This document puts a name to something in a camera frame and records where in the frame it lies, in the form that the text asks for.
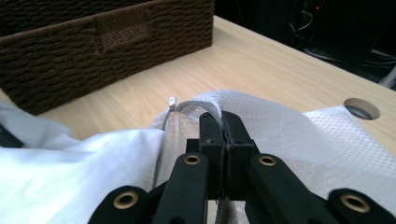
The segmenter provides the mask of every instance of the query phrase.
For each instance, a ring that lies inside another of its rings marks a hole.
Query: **wooden table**
[[[168,107],[213,90],[237,90],[300,112],[356,97],[381,115],[360,123],[396,158],[396,92],[257,35],[220,18],[213,46],[128,77],[40,117],[69,127],[76,138],[146,128]],[[0,99],[7,98],[0,94]]]

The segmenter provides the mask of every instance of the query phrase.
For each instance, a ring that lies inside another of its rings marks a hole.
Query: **desk grommet hole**
[[[344,107],[355,117],[360,119],[378,119],[379,109],[372,103],[360,98],[349,98],[344,101]]]

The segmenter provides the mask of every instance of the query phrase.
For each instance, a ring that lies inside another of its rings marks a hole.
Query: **white cloth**
[[[0,147],[0,223],[87,223],[121,186],[151,189],[163,131],[101,133],[85,141],[5,103],[0,121],[25,143]]]
[[[321,197],[332,189],[361,191],[396,214],[396,161],[342,106],[301,114],[237,91],[193,98],[212,113],[238,115],[261,152],[277,155]],[[86,223],[113,189],[150,190],[163,144],[159,183],[167,180],[186,140],[198,138],[197,105],[165,113],[146,130],[102,133],[85,141],[55,122],[0,103],[0,122],[25,148],[0,148],[0,223]],[[242,203],[239,223],[248,223]]]
[[[237,91],[211,91],[192,101],[211,105],[206,107],[218,116],[220,110],[238,115],[260,152],[281,158],[317,195],[327,198],[333,189],[355,189],[396,215],[396,160],[343,106],[301,114]],[[169,116],[159,183],[184,153],[186,139],[199,137],[198,118],[204,112],[195,104],[176,107]],[[163,118],[151,127],[161,127]],[[239,223],[248,223],[243,206],[236,204]]]

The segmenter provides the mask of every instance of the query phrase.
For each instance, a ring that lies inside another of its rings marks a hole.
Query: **brown woven basket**
[[[212,44],[213,0],[1,1],[0,88],[52,109]]]

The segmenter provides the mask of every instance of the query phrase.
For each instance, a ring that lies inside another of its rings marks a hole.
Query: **crumpled white fabric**
[[[396,161],[343,106],[301,114],[238,91],[211,91],[191,100],[211,105],[219,116],[220,110],[238,115],[260,152],[280,157],[317,195],[327,198],[333,189],[355,189],[396,215]],[[151,127],[162,127],[164,113]],[[183,105],[169,116],[159,183],[185,152],[186,140],[199,138],[203,113],[197,105]],[[239,223],[248,223],[243,203],[236,203],[236,211]]]
[[[161,130],[78,141],[64,126],[4,102],[0,122],[25,143],[0,147],[0,223],[87,223],[113,189],[151,189]]]

